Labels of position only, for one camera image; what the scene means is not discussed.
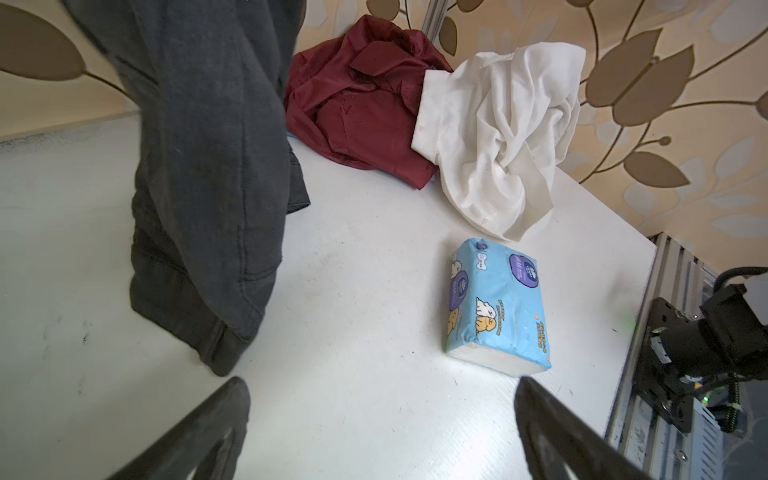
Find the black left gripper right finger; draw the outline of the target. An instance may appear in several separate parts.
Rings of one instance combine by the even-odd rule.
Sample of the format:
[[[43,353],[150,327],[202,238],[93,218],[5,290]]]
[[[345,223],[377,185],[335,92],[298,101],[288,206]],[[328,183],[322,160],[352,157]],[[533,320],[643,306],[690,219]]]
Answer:
[[[528,471],[534,479],[648,477],[535,379],[520,379],[514,410]]]

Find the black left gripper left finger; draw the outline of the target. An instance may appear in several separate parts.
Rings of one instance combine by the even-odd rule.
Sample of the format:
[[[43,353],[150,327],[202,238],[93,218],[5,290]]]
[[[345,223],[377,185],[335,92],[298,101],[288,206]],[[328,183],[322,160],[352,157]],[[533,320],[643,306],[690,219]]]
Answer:
[[[113,479],[232,479],[247,434],[250,394],[232,377]]]

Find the dark grey cloth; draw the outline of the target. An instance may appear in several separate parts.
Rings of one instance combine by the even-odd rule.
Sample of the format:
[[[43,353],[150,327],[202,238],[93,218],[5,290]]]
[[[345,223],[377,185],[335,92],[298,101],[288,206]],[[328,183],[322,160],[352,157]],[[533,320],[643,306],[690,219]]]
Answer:
[[[284,95],[302,1],[68,1],[141,114],[132,309],[231,373],[310,203]]]

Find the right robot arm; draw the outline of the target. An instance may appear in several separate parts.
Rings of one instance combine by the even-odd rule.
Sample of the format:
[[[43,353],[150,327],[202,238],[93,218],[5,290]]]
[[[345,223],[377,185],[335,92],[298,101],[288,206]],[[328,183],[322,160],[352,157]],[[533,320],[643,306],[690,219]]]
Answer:
[[[691,320],[661,297],[652,301],[633,381],[634,391],[684,433],[696,396],[767,377],[766,268],[723,272],[701,311]],[[532,478],[646,478],[534,379],[520,380],[514,410]]]

